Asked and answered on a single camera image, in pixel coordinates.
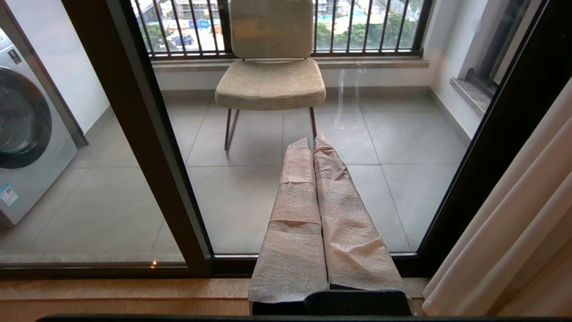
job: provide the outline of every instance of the tree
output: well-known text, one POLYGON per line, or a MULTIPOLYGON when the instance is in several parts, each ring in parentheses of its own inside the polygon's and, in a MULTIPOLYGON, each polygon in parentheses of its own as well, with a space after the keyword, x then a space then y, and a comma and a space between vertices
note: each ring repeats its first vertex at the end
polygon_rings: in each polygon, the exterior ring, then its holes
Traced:
MULTIPOLYGON (((399 36, 399 28, 401 27, 401 15, 390 13, 387 17, 386 35, 383 40, 383 48, 395 48, 397 38, 399 36)), ((415 21, 405 20, 403 23, 403 32, 401 35, 400 48, 409 48, 413 44, 417 23, 415 21)), ((382 40, 383 24, 370 25, 367 34, 366 49, 378 49, 382 40)), ((332 29, 324 22, 318 22, 316 33, 317 48, 329 49, 332 29)), ((363 23, 352 25, 352 34, 349 42, 350 49, 361 49, 366 36, 366 26, 363 23)), ((347 30, 341 34, 335 34, 333 37, 334 49, 345 49, 348 44, 347 30)))
MULTIPOLYGON (((163 44, 163 33, 161 32, 161 27, 159 24, 150 23, 147 26, 147 33, 149 33, 149 40, 151 41, 151 46, 153 46, 153 50, 155 51, 163 51, 166 50, 165 48, 161 48, 160 45, 163 44)), ((140 25, 141 34, 145 35, 143 31, 143 27, 140 25)), ((165 36, 170 36, 173 34, 171 30, 165 30, 165 36)), ((179 50, 177 46, 173 45, 169 40, 167 40, 167 45, 169 46, 170 50, 179 50)))

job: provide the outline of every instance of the washing machine label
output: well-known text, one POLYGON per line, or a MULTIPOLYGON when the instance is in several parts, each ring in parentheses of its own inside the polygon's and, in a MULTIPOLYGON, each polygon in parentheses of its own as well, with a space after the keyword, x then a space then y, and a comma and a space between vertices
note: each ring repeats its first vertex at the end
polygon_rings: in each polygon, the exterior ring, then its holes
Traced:
POLYGON ((2 201, 4 201, 5 204, 8 205, 8 207, 12 207, 14 202, 18 200, 18 195, 16 194, 14 189, 10 187, 9 184, 6 184, 0 187, 0 198, 2 199, 2 201))
POLYGON ((8 52, 8 55, 10 55, 10 58, 12 58, 12 60, 16 65, 22 62, 22 59, 20 58, 20 56, 18 56, 18 53, 14 49, 10 50, 8 52))

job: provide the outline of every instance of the chair backrest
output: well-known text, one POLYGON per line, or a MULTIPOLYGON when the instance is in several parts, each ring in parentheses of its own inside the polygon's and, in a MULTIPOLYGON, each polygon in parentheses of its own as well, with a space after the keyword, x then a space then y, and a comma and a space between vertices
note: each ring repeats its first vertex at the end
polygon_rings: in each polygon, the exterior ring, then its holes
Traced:
POLYGON ((231 0, 232 50, 240 58, 305 58, 312 52, 312 0, 231 0))

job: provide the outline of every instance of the wooden floor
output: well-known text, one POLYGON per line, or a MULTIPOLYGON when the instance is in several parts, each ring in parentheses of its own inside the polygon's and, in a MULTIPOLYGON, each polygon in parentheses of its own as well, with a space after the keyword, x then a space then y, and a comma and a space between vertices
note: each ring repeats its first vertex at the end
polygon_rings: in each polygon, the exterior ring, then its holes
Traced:
MULTIPOLYGON (((0 281, 5 322, 53 314, 249 315, 247 278, 195 280, 0 281)), ((422 315, 424 278, 404 278, 406 295, 422 315)))

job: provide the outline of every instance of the metal chair leg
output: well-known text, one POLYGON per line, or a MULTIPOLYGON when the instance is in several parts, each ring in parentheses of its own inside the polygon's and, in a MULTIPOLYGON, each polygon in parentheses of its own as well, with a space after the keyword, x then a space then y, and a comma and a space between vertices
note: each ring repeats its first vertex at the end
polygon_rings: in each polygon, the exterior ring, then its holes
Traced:
POLYGON ((312 135, 314 136, 314 139, 317 137, 317 132, 316 132, 316 118, 314 117, 314 107, 310 107, 310 119, 312 122, 312 135))
POLYGON ((227 132, 226 132, 225 137, 224 137, 224 151, 226 151, 226 152, 228 152, 228 149, 231 146, 232 135, 235 132, 236 119, 239 117, 239 112, 240 112, 240 110, 237 109, 236 113, 235 113, 235 118, 232 120, 232 126, 231 126, 232 108, 228 109, 227 132))

